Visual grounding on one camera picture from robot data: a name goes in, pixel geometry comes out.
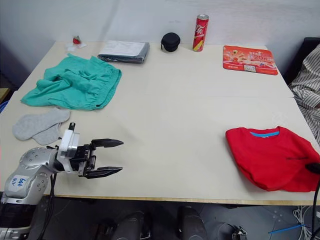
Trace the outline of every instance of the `person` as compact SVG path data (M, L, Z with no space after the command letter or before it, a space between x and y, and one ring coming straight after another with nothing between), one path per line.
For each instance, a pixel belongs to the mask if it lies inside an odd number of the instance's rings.
M303 60L299 74L289 87L320 145L320 44Z

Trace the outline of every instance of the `teal cloth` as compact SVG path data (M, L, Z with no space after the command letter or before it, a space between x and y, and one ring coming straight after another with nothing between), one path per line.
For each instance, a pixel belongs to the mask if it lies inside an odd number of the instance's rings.
M43 79L21 102L30 106L102 109L114 96L121 76L119 69L94 56L88 60L68 54L57 66L45 70Z

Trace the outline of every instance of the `red soda can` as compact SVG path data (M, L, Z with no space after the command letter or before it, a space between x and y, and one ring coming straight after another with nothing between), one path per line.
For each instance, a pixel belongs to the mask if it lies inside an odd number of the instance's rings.
M193 51L195 52L201 52L204 49L208 22L208 15L200 14L196 17L194 40L192 47Z

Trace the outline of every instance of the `red t-shirt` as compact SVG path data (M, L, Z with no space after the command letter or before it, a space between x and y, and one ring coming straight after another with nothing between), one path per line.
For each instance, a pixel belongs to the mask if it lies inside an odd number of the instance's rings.
M235 161L241 172L256 186L267 191L315 191L320 176L306 164L319 163L311 143L278 126L257 130L234 128L226 131Z

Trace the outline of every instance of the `gray sock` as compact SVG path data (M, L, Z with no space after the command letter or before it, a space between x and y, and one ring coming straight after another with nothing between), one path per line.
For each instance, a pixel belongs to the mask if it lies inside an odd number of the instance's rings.
M37 133L36 135L32 136L32 138L36 140L37 143L40 145L51 144L56 140L58 140L58 138L60 137L60 133L59 133L60 125L61 123L57 123L49 127L48 129Z
M13 125L12 133L19 140L27 140L56 124L67 121L69 117L69 109L59 109L56 107L44 114L24 115L17 121L15 125ZM43 134L46 133L44 132L40 135L41 139L43 139Z

